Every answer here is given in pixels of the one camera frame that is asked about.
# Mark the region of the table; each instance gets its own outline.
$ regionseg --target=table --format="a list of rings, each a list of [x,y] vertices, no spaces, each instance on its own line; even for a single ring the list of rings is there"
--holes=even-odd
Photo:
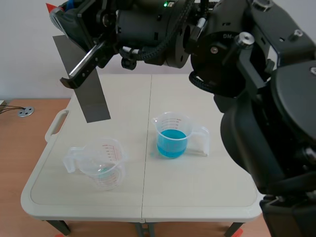
[[[262,197],[223,147],[222,115],[211,94],[191,85],[187,75],[106,75],[100,80],[111,120],[87,124],[72,96],[48,130],[47,146],[22,192],[21,204],[28,214],[64,234],[69,230],[62,220],[133,222],[139,235],[144,233],[140,223],[149,223],[152,237],[154,222],[233,221],[227,233],[231,235],[241,223],[260,215]],[[159,159],[149,119],[167,110],[181,111],[210,130],[208,158]],[[53,135],[63,115],[67,118]],[[68,174],[62,158],[68,148],[105,135],[122,143],[129,161],[123,184],[100,192],[84,175]]]

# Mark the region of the measuring cup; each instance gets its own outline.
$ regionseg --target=measuring cup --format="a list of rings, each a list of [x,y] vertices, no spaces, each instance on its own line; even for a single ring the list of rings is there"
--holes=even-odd
[[[64,157],[68,173],[78,168],[99,190],[117,187],[125,177],[126,156],[121,144],[112,138],[101,138],[83,148],[70,148]]]
[[[193,136],[202,138],[202,152],[209,154],[209,132],[207,128],[194,124],[180,113],[166,112],[152,119],[157,132],[157,149],[168,158],[177,158],[187,149]]]

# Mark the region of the wooden surface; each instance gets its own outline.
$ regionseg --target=wooden surface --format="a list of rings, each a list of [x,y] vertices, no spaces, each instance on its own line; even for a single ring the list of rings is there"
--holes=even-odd
[[[10,105],[34,106],[29,117],[17,111],[0,115],[0,237],[54,237],[59,232],[28,216],[20,196],[46,142],[44,136],[55,115],[69,100],[14,100]],[[137,237],[134,226],[118,222],[67,222],[72,237]],[[222,237],[231,223],[158,223],[156,237]],[[269,237],[262,217],[245,224],[242,237]]]

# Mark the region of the metal plate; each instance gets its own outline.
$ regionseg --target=metal plate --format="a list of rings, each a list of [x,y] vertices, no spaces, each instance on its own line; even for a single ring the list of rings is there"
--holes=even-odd
[[[28,107],[25,107],[24,110],[19,110],[18,116],[22,118],[27,117],[31,115],[34,111],[35,111],[34,107],[28,106]]]

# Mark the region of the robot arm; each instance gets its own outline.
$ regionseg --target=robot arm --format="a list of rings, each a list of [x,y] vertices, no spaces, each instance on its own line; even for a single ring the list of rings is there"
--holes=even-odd
[[[72,3],[50,13],[87,52],[61,79],[66,87],[78,88],[118,53],[130,70],[137,61],[181,68],[191,55],[190,81],[224,113],[226,150],[266,194],[271,235],[315,236],[316,46],[282,8],[272,0]]]

